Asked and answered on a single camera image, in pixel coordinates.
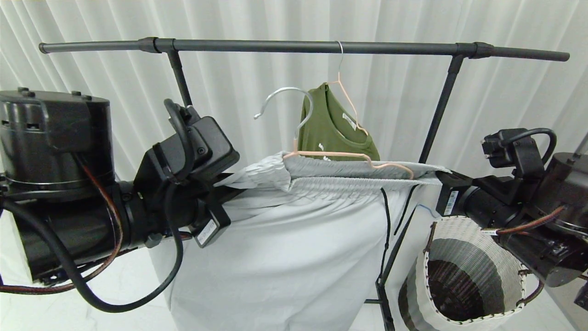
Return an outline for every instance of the curtain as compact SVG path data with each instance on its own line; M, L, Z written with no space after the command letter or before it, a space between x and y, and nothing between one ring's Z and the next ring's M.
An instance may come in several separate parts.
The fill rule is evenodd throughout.
M122 180L132 180L143 153L173 133L163 99L181 103L181 98L166 55L140 51L45 55L38 50L40 42L148 36L483 41L570 52L568 62L510 58L464 62L429 162L476 177L507 174L510 170L494 170L484 159L479 141L485 135L501 128L549 127L558 135L557 152L573 151L586 134L587 16L588 2L580 0L0 1L0 90L17 86L76 90L109 99L116 173ZM266 96L284 86L308 90L334 81L341 59L339 54L181 52L180 56L195 108L202 116L213 116L241 154L233 170L291 149L303 96L281 94L254 121ZM383 160L418 160L449 61L450 57L425 55L344 55L342 81L358 109L359 122L372 135ZM333 90L350 109L340 88ZM547 139L536 139L543 152ZM120 266L122 273L122 269L140 268L141 263L149 263L145 254L143 258L127 259L129 264L113 269ZM0 271L8 268L2 261ZM113 279L103 280L102 288L108 291L112 282L129 286ZM145 283L137 275L135 280L141 284L141 293L156 286L154 278ZM122 301L139 295L112 293ZM3 318L5 300L28 302L1 297ZM70 302L75 298L81 302L75 293L62 297L65 299L39 300ZM149 323L144 328L155 330Z

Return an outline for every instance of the green tank top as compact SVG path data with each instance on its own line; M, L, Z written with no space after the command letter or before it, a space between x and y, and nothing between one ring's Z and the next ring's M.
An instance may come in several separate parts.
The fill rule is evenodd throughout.
M379 161L380 155L371 135L357 130L355 119L341 106L327 83L308 91L314 101L309 121L300 129L299 151L348 152L368 155ZM302 121L309 111L310 102L304 98ZM332 161L359 161L356 157L314 157Z

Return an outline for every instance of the laundry basket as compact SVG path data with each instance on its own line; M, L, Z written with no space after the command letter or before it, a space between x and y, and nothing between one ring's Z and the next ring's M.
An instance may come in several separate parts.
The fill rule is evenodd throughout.
M400 289L400 314L410 330L493 330L542 290L525 298L528 273L474 221L444 217Z

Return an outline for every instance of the clothes hanger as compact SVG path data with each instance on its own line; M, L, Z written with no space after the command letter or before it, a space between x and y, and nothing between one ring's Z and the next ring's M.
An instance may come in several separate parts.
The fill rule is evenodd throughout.
M384 164L379 164L379 165L374 165L372 163L372 159L363 153L348 153L348 152L325 152L325 151L299 151L298 150L298 135L300 134L300 129L306 124L306 122L308 122L308 120L310 119L310 117L312 116L312 112L315 109L315 103L314 100L312 99L312 95L310 93L308 93L307 91L300 89L298 87L282 87L277 89L276 91L274 91L273 93L271 93L270 95L268 95L268 97L265 99L265 101L263 102L263 105L261 106L261 111L259 112L259 114L256 114L255 116L253 116L253 119L257 120L259 117L261 117L261 115L263 115L263 113L265 112L265 109L268 107L268 103L269 101L275 97L276 95L278 95L279 93L282 93L284 91L290 91L290 90L294 90L294 91L299 91L304 93L307 97L308 100L310 102L310 108L308 109L308 115L304 118L304 120L302 120L300 122L300 124L298 124L298 126L296 127L296 131L294 132L294 149L293 152L284 155L284 158L289 158L289 157L293 157L294 155L302 155L302 156L338 156L338 157L358 157L358 158L362 158L364 160L367 161L367 163L370 165L370 167L372 167L373 169L381 169L381 168L385 168L385 167L397 167L397 168L401 168L403 170L405 170L407 173L409 173L410 175L410 179L414 179L415 177L415 173L408 168L405 165L401 165L398 163L384 163Z
M347 91L345 90L345 87L343 86L343 82L341 82L341 65L343 64L343 57L345 56L345 53L343 52L343 45L341 44L341 42L338 41L337 43L341 47L341 61L339 61L339 69L337 70L337 80L334 82L328 82L327 84L339 84L339 86L341 86L341 90L343 90L343 94L345 94L345 98L347 98L347 101L349 102L349 104L351 105L351 108L353 109L353 112L355 113L355 126L358 129L360 129L361 131L363 131L366 135L369 135L369 133L366 129L359 126L358 111L355 109L353 102L351 102L351 98L349 98L349 95L347 94Z

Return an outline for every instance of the black drawstring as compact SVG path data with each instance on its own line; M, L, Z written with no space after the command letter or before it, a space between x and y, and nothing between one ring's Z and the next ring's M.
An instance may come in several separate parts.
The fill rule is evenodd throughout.
M390 221L390 208L388 207L388 196L386 195L386 191L384 188L380 189L382 191L382 195L384 195L384 205L386 206L386 219L388 221L388 226L386 229L386 243L384 244L384 254L382 255L382 265L380 266L380 276L378 277L378 281L380 281L384 274L384 263L386 261L386 252L388 251L388 246L390 243L390 227L392 226L392 222Z

